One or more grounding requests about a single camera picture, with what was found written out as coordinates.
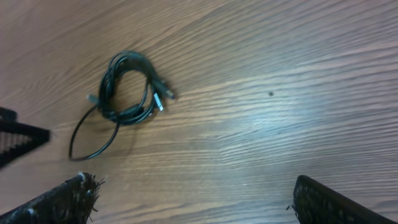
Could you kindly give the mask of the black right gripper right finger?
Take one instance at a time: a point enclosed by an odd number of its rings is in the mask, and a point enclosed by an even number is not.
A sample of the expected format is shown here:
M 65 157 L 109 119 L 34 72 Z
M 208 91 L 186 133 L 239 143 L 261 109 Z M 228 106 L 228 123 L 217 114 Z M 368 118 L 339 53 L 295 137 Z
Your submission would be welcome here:
M 300 224 L 397 224 L 307 175 L 297 177 L 290 208 Z

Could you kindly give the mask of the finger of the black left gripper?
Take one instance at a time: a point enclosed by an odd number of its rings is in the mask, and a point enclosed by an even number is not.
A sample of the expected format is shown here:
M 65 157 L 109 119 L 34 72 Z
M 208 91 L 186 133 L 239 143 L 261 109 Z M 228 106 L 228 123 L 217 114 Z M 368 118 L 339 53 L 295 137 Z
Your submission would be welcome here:
M 1 168 L 50 141 L 50 131 L 17 121 L 17 113 L 1 108 Z

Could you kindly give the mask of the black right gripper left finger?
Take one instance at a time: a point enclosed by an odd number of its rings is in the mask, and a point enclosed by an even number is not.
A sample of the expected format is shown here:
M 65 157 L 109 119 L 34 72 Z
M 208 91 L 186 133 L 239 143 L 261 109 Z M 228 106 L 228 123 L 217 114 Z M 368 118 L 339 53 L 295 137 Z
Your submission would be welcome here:
M 86 224 L 95 212 L 103 179 L 79 172 L 55 188 L 1 215 L 1 224 Z

